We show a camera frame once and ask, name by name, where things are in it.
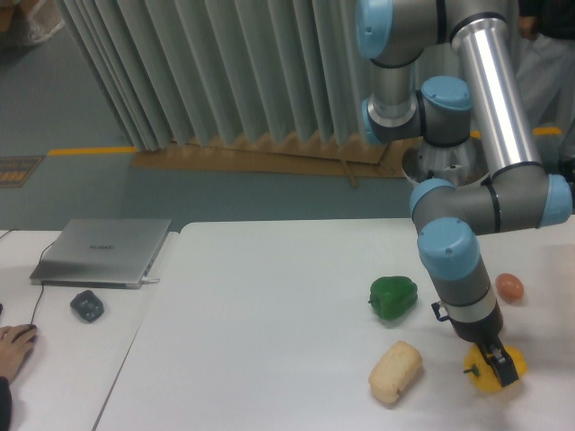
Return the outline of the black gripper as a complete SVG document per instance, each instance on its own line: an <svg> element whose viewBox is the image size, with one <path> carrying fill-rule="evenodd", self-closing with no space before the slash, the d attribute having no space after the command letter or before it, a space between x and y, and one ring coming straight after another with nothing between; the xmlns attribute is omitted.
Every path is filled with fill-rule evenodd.
<svg viewBox="0 0 575 431"><path fill-rule="evenodd" d="M476 344L483 353L487 354L487 363L501 387L510 386L518 380L515 363L499 338L503 327L503 317L497 303L485 317L470 322L460 321L447 313L442 315L440 310L447 309L442 302L433 303L431 308L438 321L449 321L461 339Z"/></svg>

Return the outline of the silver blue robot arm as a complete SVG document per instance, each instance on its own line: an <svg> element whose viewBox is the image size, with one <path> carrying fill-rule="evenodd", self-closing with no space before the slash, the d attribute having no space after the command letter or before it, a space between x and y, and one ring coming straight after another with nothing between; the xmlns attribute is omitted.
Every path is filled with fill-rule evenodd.
<svg viewBox="0 0 575 431"><path fill-rule="evenodd" d="M571 185L546 174L528 127L507 48L502 1L360 1L356 38L374 65L362 102L367 138L381 144L422 137L454 150L472 121L487 171L459 187L428 172L410 197L420 259L438 292L433 310L474 343L500 386L518 379L499 334L502 316L478 236L561 224Z"/></svg>

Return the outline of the operator black sleeve forearm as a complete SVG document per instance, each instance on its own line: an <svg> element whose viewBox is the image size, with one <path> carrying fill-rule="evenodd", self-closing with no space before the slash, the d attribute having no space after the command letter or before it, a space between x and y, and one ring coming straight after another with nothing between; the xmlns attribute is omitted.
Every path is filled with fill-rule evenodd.
<svg viewBox="0 0 575 431"><path fill-rule="evenodd" d="M10 383L5 377L0 378L0 430L8 431L12 422L13 399Z"/></svg>

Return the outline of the operator hand on mouse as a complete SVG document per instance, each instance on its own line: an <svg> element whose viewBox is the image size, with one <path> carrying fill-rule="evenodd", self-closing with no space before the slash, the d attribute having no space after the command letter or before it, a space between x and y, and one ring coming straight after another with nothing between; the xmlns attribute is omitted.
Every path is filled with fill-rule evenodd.
<svg viewBox="0 0 575 431"><path fill-rule="evenodd" d="M1 328L1 377L12 383L19 373L25 355L25 348L18 341L19 334L28 324Z"/></svg>

